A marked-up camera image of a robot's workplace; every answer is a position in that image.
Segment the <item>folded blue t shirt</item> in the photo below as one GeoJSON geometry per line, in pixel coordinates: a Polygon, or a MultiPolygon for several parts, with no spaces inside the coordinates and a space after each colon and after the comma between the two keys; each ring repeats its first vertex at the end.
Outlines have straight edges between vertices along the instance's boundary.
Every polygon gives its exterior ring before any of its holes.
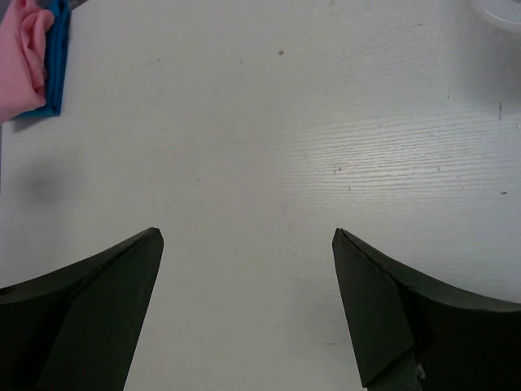
{"type": "Polygon", "coordinates": [[[35,2],[41,8],[51,11],[55,17],[54,23],[46,33],[44,59],[46,103],[39,108],[20,113],[13,118],[50,117],[59,116],[61,113],[72,6],[69,1],[46,1],[44,4],[39,1],[35,2]]]}

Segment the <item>pink t shirt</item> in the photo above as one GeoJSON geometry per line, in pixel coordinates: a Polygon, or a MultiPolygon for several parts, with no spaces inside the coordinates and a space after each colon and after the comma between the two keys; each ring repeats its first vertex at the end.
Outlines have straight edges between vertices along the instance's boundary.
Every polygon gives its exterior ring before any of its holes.
{"type": "Polygon", "coordinates": [[[1,122],[46,103],[46,33],[53,13],[35,1],[12,1],[1,23],[1,122]]]}

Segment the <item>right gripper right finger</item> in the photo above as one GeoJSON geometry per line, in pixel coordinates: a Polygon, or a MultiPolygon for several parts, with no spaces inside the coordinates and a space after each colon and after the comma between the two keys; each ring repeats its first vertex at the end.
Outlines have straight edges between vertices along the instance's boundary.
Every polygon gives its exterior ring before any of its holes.
{"type": "Polygon", "coordinates": [[[332,248],[365,389],[519,389],[519,304],[456,288],[343,229],[332,248]]]}

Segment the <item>white plastic basket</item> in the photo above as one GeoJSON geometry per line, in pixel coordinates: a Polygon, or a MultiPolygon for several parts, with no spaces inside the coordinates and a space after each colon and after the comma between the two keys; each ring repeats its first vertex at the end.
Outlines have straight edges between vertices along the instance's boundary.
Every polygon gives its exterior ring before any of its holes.
{"type": "Polygon", "coordinates": [[[520,0],[470,0],[473,9],[491,25],[512,33],[520,33],[520,0]]]}

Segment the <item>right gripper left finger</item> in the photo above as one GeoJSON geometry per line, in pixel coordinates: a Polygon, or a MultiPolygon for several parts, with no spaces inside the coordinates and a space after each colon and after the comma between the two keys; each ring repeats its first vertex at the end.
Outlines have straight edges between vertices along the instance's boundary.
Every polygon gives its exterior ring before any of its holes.
{"type": "Polygon", "coordinates": [[[160,268],[159,229],[1,290],[3,390],[122,390],[160,268]]]}

